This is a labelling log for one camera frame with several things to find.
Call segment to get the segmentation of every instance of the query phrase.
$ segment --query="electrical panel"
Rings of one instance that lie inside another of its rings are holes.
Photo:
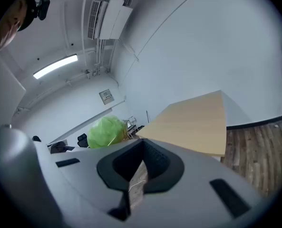
[[[114,101],[114,98],[113,98],[110,90],[105,90],[105,91],[99,93],[99,95],[101,96],[101,99],[102,99],[102,101],[105,105]]]

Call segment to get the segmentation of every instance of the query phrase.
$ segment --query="black cap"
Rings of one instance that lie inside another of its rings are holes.
[[[33,136],[32,140],[37,141],[37,142],[41,142],[41,140],[38,136]]]
[[[26,17],[18,31],[21,31],[26,27],[28,27],[30,23],[32,23],[33,19],[37,17],[37,8],[36,8],[35,0],[26,0],[26,4],[27,4]]]

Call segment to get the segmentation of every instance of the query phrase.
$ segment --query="chair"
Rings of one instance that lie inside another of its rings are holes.
[[[82,148],[88,147],[87,135],[84,133],[78,137],[78,145]]]

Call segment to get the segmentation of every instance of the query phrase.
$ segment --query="vent grille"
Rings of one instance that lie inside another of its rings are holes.
[[[100,1],[93,0],[91,3],[90,14],[89,14],[89,26],[88,26],[88,38],[94,39],[94,29],[97,22],[97,14]]]

